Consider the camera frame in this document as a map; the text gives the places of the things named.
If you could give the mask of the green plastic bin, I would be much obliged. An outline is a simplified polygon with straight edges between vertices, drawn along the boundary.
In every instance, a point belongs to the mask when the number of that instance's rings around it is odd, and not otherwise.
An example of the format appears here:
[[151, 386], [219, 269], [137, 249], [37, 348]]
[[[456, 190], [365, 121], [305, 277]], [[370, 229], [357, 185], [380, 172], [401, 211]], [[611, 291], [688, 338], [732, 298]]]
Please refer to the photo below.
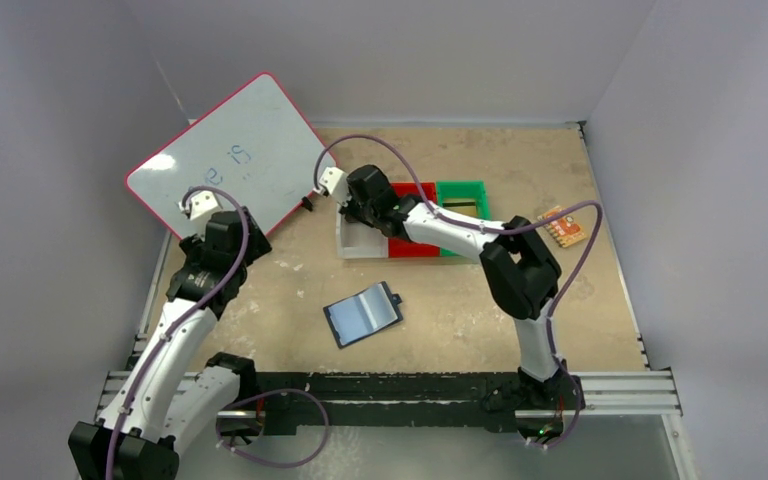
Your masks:
[[489, 220], [491, 212], [485, 185], [482, 181], [440, 181], [436, 183], [437, 204], [442, 208], [449, 199], [474, 199], [479, 208], [476, 219]]

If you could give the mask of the white plastic bin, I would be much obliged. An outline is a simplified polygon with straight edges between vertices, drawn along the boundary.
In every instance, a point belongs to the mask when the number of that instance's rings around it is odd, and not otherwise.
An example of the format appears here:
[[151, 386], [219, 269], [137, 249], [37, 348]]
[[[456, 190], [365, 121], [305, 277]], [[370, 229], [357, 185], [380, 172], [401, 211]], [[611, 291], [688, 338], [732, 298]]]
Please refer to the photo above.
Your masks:
[[336, 252], [341, 259], [385, 259], [388, 238], [377, 229], [359, 222], [349, 222], [340, 212], [336, 214]]

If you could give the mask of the red plastic bin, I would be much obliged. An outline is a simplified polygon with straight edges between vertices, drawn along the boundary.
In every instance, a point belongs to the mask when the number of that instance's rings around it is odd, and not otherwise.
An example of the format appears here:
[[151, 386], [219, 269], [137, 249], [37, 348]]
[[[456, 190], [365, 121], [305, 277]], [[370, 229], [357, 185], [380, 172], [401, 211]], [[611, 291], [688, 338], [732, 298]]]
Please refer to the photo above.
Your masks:
[[[399, 196], [420, 195], [419, 189], [414, 183], [394, 183], [393, 187]], [[432, 202], [437, 201], [437, 189], [435, 183], [423, 182], [421, 187], [424, 193], [430, 195], [429, 199]], [[387, 256], [389, 258], [432, 258], [441, 255], [441, 249], [439, 247], [428, 244], [412, 243], [400, 238], [388, 238], [387, 248]]]

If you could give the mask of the blue leather card holder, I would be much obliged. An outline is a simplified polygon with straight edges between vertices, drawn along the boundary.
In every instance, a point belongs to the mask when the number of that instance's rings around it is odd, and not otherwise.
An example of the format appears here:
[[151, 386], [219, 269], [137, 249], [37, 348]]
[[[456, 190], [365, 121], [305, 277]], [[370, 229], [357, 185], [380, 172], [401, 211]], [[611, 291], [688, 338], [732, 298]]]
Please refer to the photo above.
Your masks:
[[404, 319], [402, 297], [385, 282], [323, 307], [323, 314], [339, 349], [346, 348]]

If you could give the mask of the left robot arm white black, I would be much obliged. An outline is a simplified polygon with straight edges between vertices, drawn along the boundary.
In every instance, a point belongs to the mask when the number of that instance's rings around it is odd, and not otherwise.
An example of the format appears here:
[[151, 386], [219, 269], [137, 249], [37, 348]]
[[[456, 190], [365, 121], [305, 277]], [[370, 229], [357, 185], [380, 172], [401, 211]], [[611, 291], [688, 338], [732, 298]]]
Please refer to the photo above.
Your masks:
[[247, 209], [217, 211], [201, 234], [180, 241], [158, 324], [113, 399], [91, 423], [77, 423], [68, 447], [82, 479], [173, 479], [197, 432], [229, 404], [257, 399], [254, 363], [210, 358], [196, 384], [179, 390], [187, 368], [239, 293], [247, 267], [271, 245]]

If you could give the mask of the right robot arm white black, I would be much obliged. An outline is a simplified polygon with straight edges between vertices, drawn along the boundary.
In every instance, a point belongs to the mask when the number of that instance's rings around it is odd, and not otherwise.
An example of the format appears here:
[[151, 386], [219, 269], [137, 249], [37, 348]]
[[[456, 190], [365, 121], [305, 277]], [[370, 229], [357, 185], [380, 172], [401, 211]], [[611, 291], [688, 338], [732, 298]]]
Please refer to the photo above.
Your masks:
[[477, 219], [424, 193], [400, 195], [374, 165], [350, 173], [329, 167], [319, 182], [343, 216], [388, 238], [432, 245], [478, 263], [496, 306], [513, 320], [524, 399], [536, 407], [555, 404], [567, 387], [571, 405], [583, 407], [582, 388], [559, 352], [552, 323], [562, 269], [527, 219]]

